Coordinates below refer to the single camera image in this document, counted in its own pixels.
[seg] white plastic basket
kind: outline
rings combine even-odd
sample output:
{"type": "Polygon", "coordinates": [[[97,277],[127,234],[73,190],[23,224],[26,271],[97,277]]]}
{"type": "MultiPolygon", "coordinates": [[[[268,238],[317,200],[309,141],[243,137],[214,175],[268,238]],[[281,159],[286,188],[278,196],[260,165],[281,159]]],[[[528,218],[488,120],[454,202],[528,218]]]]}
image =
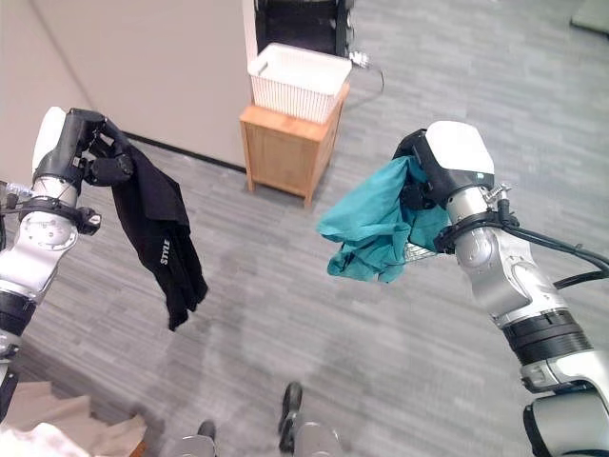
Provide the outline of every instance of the white plastic basket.
{"type": "Polygon", "coordinates": [[[247,70],[256,105],[322,124],[336,105],[351,61],[271,43],[247,70]]]}

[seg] person's foot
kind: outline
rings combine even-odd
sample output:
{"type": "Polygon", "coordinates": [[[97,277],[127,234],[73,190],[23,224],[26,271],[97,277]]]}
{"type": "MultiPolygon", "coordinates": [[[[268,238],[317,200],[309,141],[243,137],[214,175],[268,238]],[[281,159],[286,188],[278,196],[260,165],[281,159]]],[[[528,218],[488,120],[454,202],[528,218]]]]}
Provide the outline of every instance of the person's foot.
{"type": "Polygon", "coordinates": [[[278,427],[281,452],[294,453],[294,420],[302,402],[303,387],[296,382],[290,383],[285,389],[282,417],[278,427]]]}
{"type": "Polygon", "coordinates": [[[197,435],[207,436],[211,438],[211,441],[216,439],[216,425],[213,421],[204,421],[197,431],[197,435]]]}

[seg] white wall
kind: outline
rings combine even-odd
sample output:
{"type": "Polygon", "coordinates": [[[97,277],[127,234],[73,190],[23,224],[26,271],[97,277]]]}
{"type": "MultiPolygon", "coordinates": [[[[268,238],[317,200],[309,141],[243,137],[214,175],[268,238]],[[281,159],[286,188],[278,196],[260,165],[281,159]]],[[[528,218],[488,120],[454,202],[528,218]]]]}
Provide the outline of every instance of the white wall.
{"type": "Polygon", "coordinates": [[[244,25],[252,3],[34,3],[92,104],[121,129],[244,164],[238,120],[251,101],[244,25]]]}
{"type": "Polygon", "coordinates": [[[47,109],[88,108],[88,102],[28,1],[0,1],[0,47],[0,180],[28,184],[47,109]]]}
{"type": "Polygon", "coordinates": [[[29,182],[52,105],[244,164],[253,0],[0,0],[0,21],[0,180],[29,182]]]}

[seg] robotic arm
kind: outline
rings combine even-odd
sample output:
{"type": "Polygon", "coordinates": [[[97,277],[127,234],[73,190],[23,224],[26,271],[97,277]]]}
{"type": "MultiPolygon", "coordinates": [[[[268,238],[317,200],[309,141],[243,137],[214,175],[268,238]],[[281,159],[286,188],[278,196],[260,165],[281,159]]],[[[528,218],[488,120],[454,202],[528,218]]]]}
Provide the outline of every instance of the robotic arm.
{"type": "MultiPolygon", "coordinates": [[[[406,137],[397,155],[415,155],[429,180],[404,189],[403,202],[448,211],[453,225],[436,239],[438,251],[456,253],[476,299],[521,361],[523,385],[533,393],[553,393],[523,413],[534,454],[609,456],[609,358],[593,349],[557,287],[535,264],[521,239],[531,232],[518,229],[509,214],[509,188],[493,189],[493,161],[478,131],[437,122],[406,137]]],[[[606,276],[606,264],[588,251],[580,254],[603,271],[559,286],[606,276]]]]}
{"type": "Polygon", "coordinates": [[[81,183],[112,186],[129,179],[133,165],[127,146],[127,137],[98,112],[51,108],[43,120],[33,186],[23,190],[30,199],[19,209],[13,201],[9,212],[18,212],[21,224],[13,247],[0,251],[0,421],[17,385],[9,363],[21,334],[78,234],[92,235],[101,225],[93,209],[76,208],[81,183]],[[83,156],[86,151],[93,160],[83,156]]]}

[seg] wooden nightstand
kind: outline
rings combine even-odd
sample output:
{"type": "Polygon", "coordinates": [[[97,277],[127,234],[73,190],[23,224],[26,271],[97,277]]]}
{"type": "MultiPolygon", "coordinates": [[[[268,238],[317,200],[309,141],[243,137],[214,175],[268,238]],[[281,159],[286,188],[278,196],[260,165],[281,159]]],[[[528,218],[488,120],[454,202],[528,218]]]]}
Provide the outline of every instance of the wooden nightstand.
{"type": "Polygon", "coordinates": [[[334,150],[334,141],[349,85],[325,124],[316,124],[277,111],[250,106],[241,113],[246,154],[247,186],[256,183],[304,197],[309,207],[334,150]]]}

